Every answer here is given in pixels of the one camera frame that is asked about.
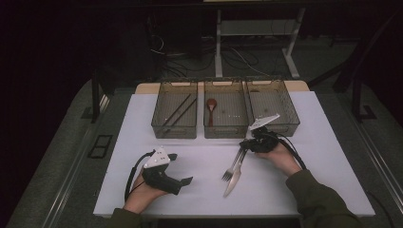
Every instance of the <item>sleeve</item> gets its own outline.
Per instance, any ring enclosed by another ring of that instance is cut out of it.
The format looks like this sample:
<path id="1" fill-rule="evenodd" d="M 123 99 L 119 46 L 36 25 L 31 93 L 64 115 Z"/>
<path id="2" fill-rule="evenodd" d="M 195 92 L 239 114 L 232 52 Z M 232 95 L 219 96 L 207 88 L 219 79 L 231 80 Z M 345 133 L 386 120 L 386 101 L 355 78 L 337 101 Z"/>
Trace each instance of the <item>sleeve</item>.
<path id="1" fill-rule="evenodd" d="M 141 227 L 142 217 L 125 209 L 115 208 L 106 228 L 137 228 Z"/>
<path id="2" fill-rule="evenodd" d="M 359 218 L 346 206 L 332 188 L 317 182 L 309 170 L 302 170 L 286 182 L 297 201 L 297 210 L 303 215 L 305 228 L 358 228 Z"/>

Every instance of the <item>knife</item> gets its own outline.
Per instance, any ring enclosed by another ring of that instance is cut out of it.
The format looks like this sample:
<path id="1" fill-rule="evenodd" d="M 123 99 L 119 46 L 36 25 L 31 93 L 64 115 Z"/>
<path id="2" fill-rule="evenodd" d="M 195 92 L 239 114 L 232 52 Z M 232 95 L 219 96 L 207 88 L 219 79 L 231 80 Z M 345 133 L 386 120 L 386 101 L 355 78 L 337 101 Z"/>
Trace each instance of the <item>knife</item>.
<path id="1" fill-rule="evenodd" d="M 235 185 L 237 185 L 238 180 L 240 179 L 240 167 L 242 166 L 243 159 L 245 158 L 246 152 L 248 149 L 243 149 L 242 154 L 240 154 L 240 159 L 235 166 L 234 175 L 232 176 L 231 180 L 228 182 L 228 186 L 225 189 L 224 197 L 227 197 L 232 190 L 234 189 Z"/>

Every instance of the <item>transparent plastic bin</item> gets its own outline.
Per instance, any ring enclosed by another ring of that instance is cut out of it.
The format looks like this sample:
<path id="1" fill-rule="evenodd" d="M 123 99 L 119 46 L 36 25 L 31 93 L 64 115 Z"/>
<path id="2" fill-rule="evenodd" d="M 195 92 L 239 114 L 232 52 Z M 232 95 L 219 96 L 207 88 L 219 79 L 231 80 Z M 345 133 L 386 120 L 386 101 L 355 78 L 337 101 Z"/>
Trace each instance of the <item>transparent plastic bin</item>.
<path id="1" fill-rule="evenodd" d="M 198 82 L 170 79 L 161 82 L 152 118 L 157 139 L 196 139 Z"/>
<path id="2" fill-rule="evenodd" d="M 268 77 L 246 77 L 253 120 L 279 114 L 279 118 L 266 125 L 269 131 L 291 137 L 299 126 L 299 117 L 282 80 Z"/>
<path id="3" fill-rule="evenodd" d="M 208 99 L 217 105 L 210 111 Z M 204 81 L 204 137 L 206 139 L 243 139 L 248 128 L 245 94 L 241 78 L 207 78 Z"/>

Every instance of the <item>red spoon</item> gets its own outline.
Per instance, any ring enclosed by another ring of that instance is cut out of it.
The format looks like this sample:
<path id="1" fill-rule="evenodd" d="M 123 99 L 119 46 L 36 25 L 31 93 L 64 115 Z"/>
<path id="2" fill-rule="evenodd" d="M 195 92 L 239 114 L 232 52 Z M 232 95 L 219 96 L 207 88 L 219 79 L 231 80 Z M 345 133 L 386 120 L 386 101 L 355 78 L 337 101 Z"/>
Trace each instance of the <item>red spoon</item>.
<path id="1" fill-rule="evenodd" d="M 216 99 L 210 98 L 207 100 L 207 107 L 208 110 L 210 111 L 210 117 L 208 119 L 208 126 L 213 126 L 213 110 L 217 106 L 217 101 Z"/>

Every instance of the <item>hand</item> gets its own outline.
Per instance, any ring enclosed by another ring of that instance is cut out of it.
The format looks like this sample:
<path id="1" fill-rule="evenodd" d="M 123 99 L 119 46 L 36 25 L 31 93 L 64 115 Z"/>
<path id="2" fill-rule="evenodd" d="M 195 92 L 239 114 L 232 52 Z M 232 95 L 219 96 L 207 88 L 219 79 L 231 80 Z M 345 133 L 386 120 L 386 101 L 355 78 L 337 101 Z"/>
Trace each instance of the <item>hand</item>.
<path id="1" fill-rule="evenodd" d="M 146 184 L 143 178 L 143 169 L 134 181 L 132 189 L 134 190 L 128 196 L 124 209 L 136 214 L 140 214 L 156 198 L 168 194 Z"/>
<path id="2" fill-rule="evenodd" d="M 260 158 L 270 160 L 275 167 L 280 169 L 287 177 L 290 177 L 301 170 L 294 159 L 294 156 L 281 143 L 279 143 L 269 153 L 255 153 L 255 155 Z"/>

